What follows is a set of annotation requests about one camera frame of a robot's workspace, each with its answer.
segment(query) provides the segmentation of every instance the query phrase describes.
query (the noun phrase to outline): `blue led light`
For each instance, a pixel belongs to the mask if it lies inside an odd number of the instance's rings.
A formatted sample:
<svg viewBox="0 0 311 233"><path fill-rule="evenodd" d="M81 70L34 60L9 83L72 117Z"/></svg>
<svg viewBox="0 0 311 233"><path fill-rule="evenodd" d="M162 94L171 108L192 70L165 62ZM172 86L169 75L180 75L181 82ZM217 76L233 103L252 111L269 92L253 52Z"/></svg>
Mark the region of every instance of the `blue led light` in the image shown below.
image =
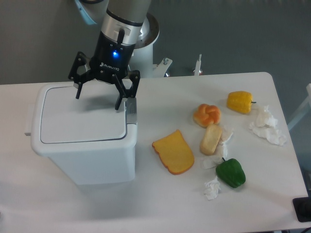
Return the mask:
<svg viewBox="0 0 311 233"><path fill-rule="evenodd" d="M112 56L113 56L113 58L118 58L119 54L117 51L113 51Z"/></svg>

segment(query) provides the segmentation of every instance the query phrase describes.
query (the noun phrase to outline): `yellow bell pepper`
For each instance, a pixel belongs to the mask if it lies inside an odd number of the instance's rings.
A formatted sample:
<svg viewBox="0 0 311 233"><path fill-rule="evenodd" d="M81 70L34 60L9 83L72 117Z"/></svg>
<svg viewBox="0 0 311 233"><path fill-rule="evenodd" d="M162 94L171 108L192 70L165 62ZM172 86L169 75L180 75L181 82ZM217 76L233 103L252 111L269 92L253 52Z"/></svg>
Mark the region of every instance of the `yellow bell pepper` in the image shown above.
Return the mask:
<svg viewBox="0 0 311 233"><path fill-rule="evenodd" d="M252 108L253 96L247 91L235 91L228 95L227 107L239 113L249 113Z"/></svg>

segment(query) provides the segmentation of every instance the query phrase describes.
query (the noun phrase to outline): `green bell pepper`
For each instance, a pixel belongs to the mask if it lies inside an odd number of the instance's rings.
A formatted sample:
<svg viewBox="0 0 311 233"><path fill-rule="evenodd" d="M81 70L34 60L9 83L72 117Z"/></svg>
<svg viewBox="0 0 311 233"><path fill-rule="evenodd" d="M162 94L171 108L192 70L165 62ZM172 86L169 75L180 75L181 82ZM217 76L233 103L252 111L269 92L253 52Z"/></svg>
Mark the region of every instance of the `green bell pepper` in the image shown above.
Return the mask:
<svg viewBox="0 0 311 233"><path fill-rule="evenodd" d="M246 180L242 166L236 159L229 159L219 164L216 167L216 174L233 188L241 186Z"/></svg>

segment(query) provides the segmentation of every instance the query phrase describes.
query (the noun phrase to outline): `toast slice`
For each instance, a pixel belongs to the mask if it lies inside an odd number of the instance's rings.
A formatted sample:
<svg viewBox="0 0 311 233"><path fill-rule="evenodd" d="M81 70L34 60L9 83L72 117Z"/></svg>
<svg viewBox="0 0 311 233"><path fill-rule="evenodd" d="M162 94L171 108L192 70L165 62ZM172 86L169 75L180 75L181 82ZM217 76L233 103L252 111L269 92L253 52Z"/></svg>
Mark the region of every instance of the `toast slice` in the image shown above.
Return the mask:
<svg viewBox="0 0 311 233"><path fill-rule="evenodd" d="M152 143L164 167L173 175L189 170L194 163L193 153L179 130Z"/></svg>

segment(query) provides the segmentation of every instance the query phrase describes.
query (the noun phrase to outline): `tissue paper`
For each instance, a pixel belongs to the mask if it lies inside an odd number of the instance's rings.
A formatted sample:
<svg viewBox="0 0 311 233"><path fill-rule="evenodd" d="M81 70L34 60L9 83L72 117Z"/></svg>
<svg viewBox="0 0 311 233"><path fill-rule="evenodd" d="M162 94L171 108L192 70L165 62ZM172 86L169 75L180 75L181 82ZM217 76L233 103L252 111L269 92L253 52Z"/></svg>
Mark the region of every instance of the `tissue paper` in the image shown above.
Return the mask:
<svg viewBox="0 0 311 233"><path fill-rule="evenodd" d="M259 107L256 121L250 123L249 129L257 136L266 138L271 144L283 146L286 136L276 128L277 119L269 112L268 107Z"/></svg>
<svg viewBox="0 0 311 233"><path fill-rule="evenodd" d="M269 106L259 107L258 108L258 116L255 121L255 125L257 127L269 126L275 128L277 125L277 119L273 117L273 115L268 110Z"/></svg>
<svg viewBox="0 0 311 233"><path fill-rule="evenodd" d="M214 155L209 155L203 159L203 168L209 169L216 167L218 164L223 162L223 158L226 159L228 156L228 149L226 144L218 144Z"/></svg>
<svg viewBox="0 0 311 233"><path fill-rule="evenodd" d="M230 140L231 136L233 135L233 129L227 127L226 125L224 125L222 129L223 129L223 132L220 137L219 143L224 144Z"/></svg>
<svg viewBox="0 0 311 233"><path fill-rule="evenodd" d="M218 196L218 192L220 189L220 183L217 179L217 176L214 180L210 182L206 182L205 184L206 189L204 190L204 195L208 200L213 200Z"/></svg>
<svg viewBox="0 0 311 233"><path fill-rule="evenodd" d="M249 129L259 137L266 138L268 142L283 146L286 142L286 136L280 130L270 127L256 127L254 122L250 123Z"/></svg>

